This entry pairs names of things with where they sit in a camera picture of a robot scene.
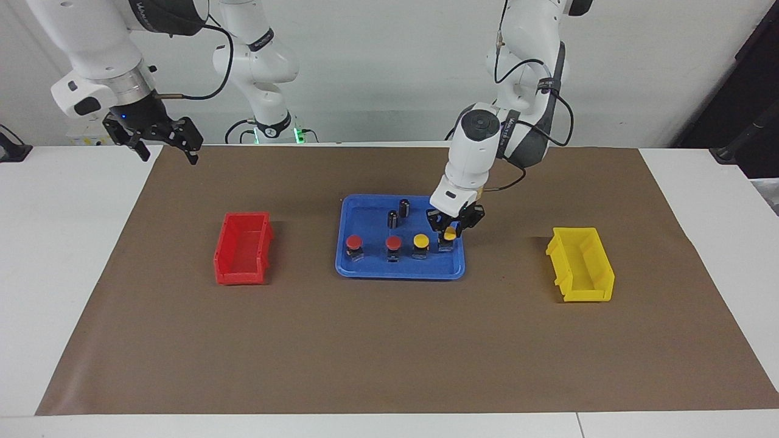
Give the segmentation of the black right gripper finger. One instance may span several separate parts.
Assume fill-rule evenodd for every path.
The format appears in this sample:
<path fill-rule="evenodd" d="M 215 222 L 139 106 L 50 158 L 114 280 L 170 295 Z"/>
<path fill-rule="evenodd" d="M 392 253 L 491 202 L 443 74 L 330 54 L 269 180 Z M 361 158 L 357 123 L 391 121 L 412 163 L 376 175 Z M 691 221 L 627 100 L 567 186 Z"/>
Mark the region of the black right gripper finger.
<path fill-rule="evenodd" d="M 140 132 L 129 133 L 119 121 L 103 121 L 102 125 L 116 145 L 128 147 L 144 162 L 150 159 L 150 150 L 142 141 Z"/>
<path fill-rule="evenodd" d="M 203 144 L 203 136 L 190 117 L 181 117 L 168 124 L 167 144 L 184 153 L 189 164 L 196 165 L 198 152 Z"/>

